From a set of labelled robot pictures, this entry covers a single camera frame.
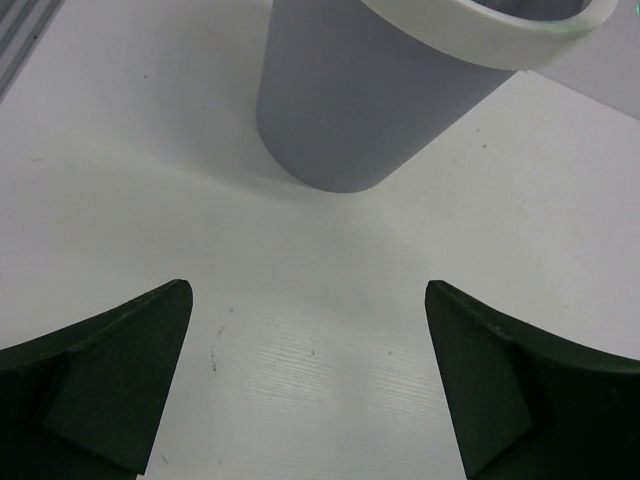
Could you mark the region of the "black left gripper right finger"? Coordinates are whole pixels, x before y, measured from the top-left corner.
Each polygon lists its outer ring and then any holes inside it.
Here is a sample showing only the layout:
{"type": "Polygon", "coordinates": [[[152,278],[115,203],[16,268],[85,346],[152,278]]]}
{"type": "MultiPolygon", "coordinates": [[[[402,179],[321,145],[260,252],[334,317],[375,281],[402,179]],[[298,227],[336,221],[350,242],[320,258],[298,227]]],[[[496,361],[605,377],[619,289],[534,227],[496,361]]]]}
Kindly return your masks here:
{"type": "Polygon", "coordinates": [[[469,479],[636,479],[639,363],[499,312],[442,280],[425,310],[469,479]]]}

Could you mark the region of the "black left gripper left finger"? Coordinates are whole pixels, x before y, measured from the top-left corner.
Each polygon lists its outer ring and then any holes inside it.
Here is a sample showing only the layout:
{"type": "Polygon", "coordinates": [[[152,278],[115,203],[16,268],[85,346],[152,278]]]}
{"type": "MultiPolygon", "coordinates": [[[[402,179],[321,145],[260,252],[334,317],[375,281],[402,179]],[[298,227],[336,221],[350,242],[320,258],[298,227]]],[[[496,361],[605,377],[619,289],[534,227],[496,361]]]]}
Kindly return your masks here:
{"type": "Polygon", "coordinates": [[[176,279],[2,350],[2,478],[144,474],[192,308],[176,279]]]}

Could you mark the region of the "grey bin with white rim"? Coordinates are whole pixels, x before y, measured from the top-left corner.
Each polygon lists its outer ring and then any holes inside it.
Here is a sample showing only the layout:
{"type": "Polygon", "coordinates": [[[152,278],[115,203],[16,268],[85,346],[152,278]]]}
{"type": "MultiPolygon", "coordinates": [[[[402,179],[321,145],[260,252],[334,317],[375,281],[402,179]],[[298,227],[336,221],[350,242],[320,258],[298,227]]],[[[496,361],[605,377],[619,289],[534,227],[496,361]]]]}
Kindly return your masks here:
{"type": "Polygon", "coordinates": [[[297,180],[334,193],[370,189],[614,9],[612,1],[277,0],[258,133],[297,180]]]}

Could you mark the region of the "aluminium left side rail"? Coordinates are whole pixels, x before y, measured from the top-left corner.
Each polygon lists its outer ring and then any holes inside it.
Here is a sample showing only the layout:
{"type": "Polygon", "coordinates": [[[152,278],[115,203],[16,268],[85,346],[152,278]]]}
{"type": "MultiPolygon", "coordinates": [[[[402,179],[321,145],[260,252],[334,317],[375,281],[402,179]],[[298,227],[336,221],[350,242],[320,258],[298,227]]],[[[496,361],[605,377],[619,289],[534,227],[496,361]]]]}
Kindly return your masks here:
{"type": "Polygon", "coordinates": [[[63,0],[1,0],[1,100],[63,4],[63,0]]]}

